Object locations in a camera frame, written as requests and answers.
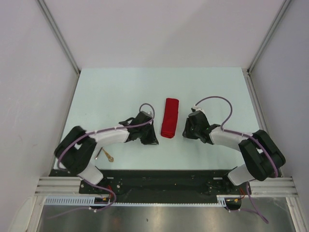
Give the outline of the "red satin napkin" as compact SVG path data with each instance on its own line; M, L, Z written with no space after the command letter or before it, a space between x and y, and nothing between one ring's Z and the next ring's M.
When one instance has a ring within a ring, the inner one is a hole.
M165 138L173 138L175 136L179 112L179 100L174 98L166 98L163 121L161 125L161 136Z

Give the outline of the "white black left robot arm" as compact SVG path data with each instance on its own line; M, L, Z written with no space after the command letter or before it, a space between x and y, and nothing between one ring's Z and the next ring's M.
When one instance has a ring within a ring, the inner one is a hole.
M137 139L143 145L158 145L151 113L140 111L136 117L119 122L109 130L87 132L75 126L54 150L54 156L70 174L89 182L94 192L102 193L107 182L92 161L94 156L108 145Z

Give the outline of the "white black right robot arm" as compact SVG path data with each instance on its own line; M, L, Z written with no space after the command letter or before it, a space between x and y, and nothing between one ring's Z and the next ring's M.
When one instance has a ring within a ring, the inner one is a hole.
M276 178L279 168L286 163L284 155L266 131L244 134L225 130L218 124L210 125L201 110L193 110L188 115L183 137L200 140L204 144L222 145L241 153L244 164L229 171L223 181L223 189L228 194L234 194L245 182Z

